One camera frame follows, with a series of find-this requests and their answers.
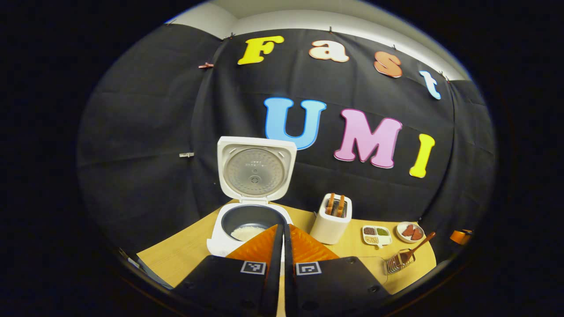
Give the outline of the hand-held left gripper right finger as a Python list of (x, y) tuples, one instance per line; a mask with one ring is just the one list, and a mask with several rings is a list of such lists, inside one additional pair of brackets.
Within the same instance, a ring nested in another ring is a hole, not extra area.
[(390, 297), (359, 257), (339, 257), (294, 225), (284, 227), (289, 317), (359, 317)]

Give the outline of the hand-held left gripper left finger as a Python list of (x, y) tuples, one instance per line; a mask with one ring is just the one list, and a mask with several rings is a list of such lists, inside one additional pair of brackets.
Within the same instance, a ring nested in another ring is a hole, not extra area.
[(208, 255), (173, 290), (191, 316), (274, 317), (278, 306), (284, 225), (262, 233), (266, 258)]

